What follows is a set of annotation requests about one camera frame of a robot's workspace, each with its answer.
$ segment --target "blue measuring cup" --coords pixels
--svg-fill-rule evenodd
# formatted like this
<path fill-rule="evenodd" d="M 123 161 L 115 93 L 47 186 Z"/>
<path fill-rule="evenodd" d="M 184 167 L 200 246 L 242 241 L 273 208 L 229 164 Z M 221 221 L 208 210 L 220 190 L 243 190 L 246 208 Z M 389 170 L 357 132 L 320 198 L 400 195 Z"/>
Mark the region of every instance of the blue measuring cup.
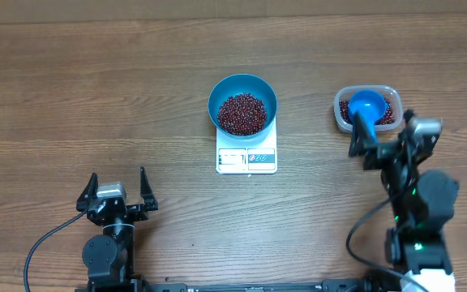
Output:
<path fill-rule="evenodd" d="M 371 137 L 376 140 L 374 124 L 378 122 L 387 112 L 387 102 L 373 90 L 362 90 L 356 92 L 349 101 L 349 118 L 353 122 L 356 113 L 360 113 L 363 120 L 369 125 Z"/>

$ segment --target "plastic container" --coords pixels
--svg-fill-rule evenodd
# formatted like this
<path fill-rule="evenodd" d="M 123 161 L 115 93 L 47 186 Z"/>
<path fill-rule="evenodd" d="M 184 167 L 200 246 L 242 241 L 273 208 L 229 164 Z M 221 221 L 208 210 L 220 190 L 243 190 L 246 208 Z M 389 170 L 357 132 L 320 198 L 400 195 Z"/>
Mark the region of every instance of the plastic container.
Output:
<path fill-rule="evenodd" d="M 383 97 L 390 101 L 390 106 L 394 110 L 395 122 L 388 125 L 376 125 L 376 131 L 390 131 L 397 128 L 403 121 L 403 106 L 401 105 L 401 98 L 394 88 L 387 85 L 356 85 L 342 88 L 334 97 L 334 116 L 336 117 L 336 124 L 340 131 L 344 133 L 351 133 L 353 125 L 344 121 L 340 112 L 340 101 L 348 101 L 353 97 L 356 92 L 362 90 L 374 90 L 379 92 Z"/>

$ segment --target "wooden table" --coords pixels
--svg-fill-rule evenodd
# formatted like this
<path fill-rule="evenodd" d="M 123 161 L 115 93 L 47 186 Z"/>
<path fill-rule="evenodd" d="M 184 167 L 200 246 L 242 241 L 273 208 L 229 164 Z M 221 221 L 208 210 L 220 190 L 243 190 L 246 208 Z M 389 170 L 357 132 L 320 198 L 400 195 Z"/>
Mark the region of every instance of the wooden table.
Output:
<path fill-rule="evenodd" d="M 216 174 L 208 94 L 238 72 L 278 96 L 275 175 Z M 393 86 L 404 108 L 444 118 L 422 169 L 461 181 L 445 230 L 467 291 L 467 14 L 0 26 L 0 291 L 23 290 L 30 247 L 76 214 L 91 172 L 131 197 L 141 165 L 160 202 L 137 225 L 136 268 L 149 281 L 361 276 L 345 237 L 386 195 L 334 122 L 336 92 L 355 84 Z M 390 208 L 378 213 L 356 251 L 384 263 L 392 224 Z M 83 219 L 44 242 L 32 290 L 83 286 L 82 246 L 100 232 Z"/>

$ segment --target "kidney beans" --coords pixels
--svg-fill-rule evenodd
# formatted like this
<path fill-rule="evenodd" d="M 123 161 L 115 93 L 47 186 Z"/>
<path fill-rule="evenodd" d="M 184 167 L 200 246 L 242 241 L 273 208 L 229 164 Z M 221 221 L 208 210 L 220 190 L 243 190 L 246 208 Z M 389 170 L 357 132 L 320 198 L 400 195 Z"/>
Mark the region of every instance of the kidney beans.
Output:
<path fill-rule="evenodd" d="M 386 97 L 384 97 L 384 99 L 387 102 L 387 111 L 385 112 L 385 115 L 375 123 L 375 125 L 388 125 L 396 121 L 394 118 L 394 109 L 390 106 L 390 100 Z M 349 119 L 349 101 L 340 101 L 340 114 L 341 118 L 343 118 L 345 122 L 349 125 L 353 124 Z"/>
<path fill-rule="evenodd" d="M 264 102 L 250 93 L 229 97 L 217 113 L 221 128 L 233 135 L 253 135 L 264 129 L 267 119 Z"/>

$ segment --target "white scale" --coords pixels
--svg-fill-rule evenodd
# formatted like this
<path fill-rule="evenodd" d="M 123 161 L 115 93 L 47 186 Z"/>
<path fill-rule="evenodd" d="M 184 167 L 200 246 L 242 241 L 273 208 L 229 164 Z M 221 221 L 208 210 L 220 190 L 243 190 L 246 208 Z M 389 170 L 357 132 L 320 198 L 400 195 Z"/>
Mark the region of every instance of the white scale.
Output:
<path fill-rule="evenodd" d="M 276 120 L 269 132 L 249 140 L 228 137 L 216 130 L 216 170 L 218 174 L 276 173 Z"/>

